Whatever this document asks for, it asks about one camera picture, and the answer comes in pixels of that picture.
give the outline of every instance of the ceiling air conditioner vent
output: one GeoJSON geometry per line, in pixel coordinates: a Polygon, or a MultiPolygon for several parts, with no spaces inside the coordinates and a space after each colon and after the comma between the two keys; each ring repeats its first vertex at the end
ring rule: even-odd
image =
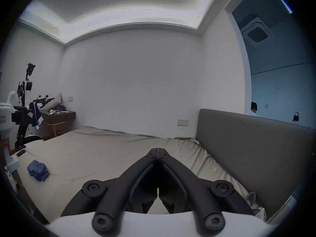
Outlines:
{"type": "Polygon", "coordinates": [[[272,37],[271,30],[258,17],[253,19],[240,31],[243,38],[254,45],[261,44],[272,37]]]}

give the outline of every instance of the black hair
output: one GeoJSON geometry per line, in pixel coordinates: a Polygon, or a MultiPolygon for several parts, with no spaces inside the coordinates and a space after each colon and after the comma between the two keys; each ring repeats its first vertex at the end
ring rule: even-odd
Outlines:
{"type": "Polygon", "coordinates": [[[258,109],[257,104],[255,102],[251,102],[251,110],[258,109]]]}

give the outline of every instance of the pillow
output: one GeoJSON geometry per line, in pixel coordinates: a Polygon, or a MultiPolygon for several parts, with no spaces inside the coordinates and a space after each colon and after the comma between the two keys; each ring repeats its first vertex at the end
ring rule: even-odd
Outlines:
{"type": "Polygon", "coordinates": [[[61,104],[61,93],[55,96],[55,98],[52,101],[48,102],[48,104],[45,105],[42,109],[43,110],[55,109],[60,104],[61,104]]]}

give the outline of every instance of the bed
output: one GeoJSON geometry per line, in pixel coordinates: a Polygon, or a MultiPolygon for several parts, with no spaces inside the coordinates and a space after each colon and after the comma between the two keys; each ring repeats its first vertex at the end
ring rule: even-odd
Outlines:
{"type": "MultiPolygon", "coordinates": [[[[119,177],[151,148],[157,147],[165,148],[199,178],[227,180],[243,197],[248,194],[195,139],[132,135],[93,127],[27,144],[26,152],[19,157],[18,174],[38,210],[53,222],[86,181],[119,177]],[[28,174],[26,167],[34,159],[49,169],[50,176],[45,182],[38,182],[28,174]]],[[[167,210],[156,199],[148,213],[163,214],[167,210]]]]}
{"type": "MultiPolygon", "coordinates": [[[[196,139],[158,138],[82,127],[47,141],[27,144],[19,157],[18,174],[30,199],[49,221],[92,179],[119,177],[151,148],[165,148],[199,178],[231,182],[244,198],[273,216],[309,173],[314,162],[316,133],[276,120],[201,109],[196,139]],[[43,162],[50,176],[38,182],[26,167],[43,162]]],[[[166,213],[159,199],[148,213],[166,213]]]]}

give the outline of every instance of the gray upholstered headboard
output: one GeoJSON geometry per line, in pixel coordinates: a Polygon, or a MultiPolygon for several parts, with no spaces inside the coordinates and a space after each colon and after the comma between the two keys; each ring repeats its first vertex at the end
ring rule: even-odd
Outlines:
{"type": "Polygon", "coordinates": [[[197,140],[273,215],[309,171],[315,130],[281,121],[201,109],[197,140]]]}

